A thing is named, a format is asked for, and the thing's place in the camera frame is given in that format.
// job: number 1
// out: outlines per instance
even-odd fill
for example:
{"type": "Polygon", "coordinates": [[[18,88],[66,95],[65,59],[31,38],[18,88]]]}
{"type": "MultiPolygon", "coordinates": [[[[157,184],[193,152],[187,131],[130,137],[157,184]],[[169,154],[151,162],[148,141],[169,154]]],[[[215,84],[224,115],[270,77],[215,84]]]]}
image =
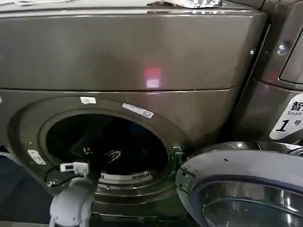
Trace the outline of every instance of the number 1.
{"type": "Polygon", "coordinates": [[[284,128],[287,125],[287,123],[289,122],[289,120],[285,120],[285,121],[282,121],[282,122],[284,122],[282,127],[280,129],[277,129],[276,131],[285,131],[284,128]]]}

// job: front-loading washer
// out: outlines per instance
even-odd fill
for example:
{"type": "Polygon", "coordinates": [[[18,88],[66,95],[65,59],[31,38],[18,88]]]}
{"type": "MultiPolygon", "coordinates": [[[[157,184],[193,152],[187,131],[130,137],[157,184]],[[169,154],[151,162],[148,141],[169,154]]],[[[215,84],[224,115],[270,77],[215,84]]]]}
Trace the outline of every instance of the front-loading washer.
{"type": "Polygon", "coordinates": [[[51,194],[61,163],[112,156],[93,213],[178,219],[182,156],[216,142],[266,15],[134,2],[0,7],[0,140],[51,194]]]}

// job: white plastic part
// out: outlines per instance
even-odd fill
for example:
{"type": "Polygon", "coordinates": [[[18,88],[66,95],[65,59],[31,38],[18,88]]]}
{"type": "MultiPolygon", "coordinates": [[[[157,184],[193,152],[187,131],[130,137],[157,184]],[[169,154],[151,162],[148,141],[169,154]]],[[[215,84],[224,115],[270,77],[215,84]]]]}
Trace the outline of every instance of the white plastic part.
{"type": "Polygon", "coordinates": [[[85,162],[73,162],[60,164],[60,171],[69,172],[73,171],[76,175],[86,177],[89,174],[89,165],[85,162]]]}
{"type": "Polygon", "coordinates": [[[55,196],[50,207],[50,227],[89,227],[94,183],[88,178],[72,179],[68,188],[55,196]]]}

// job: white connector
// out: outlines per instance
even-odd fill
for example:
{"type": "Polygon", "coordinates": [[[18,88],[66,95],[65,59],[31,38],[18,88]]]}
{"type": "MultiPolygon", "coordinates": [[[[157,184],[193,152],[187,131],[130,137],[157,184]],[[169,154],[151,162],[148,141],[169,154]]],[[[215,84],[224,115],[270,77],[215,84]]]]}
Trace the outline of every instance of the white connector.
{"type": "Polygon", "coordinates": [[[73,171],[76,175],[86,177],[89,174],[89,164],[85,162],[62,163],[60,171],[62,173],[73,171]]]}

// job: door glass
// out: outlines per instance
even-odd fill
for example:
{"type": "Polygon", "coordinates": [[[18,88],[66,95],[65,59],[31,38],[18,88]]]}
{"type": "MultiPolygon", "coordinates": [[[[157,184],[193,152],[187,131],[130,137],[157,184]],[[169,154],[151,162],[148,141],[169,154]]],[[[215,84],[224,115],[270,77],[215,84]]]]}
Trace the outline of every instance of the door glass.
{"type": "Polygon", "coordinates": [[[303,226],[302,196],[276,187],[226,181],[205,187],[198,199],[210,227],[303,226]]]}
{"type": "Polygon", "coordinates": [[[222,200],[203,213],[214,227],[300,227],[303,219],[284,210],[253,201],[222,200]]]}

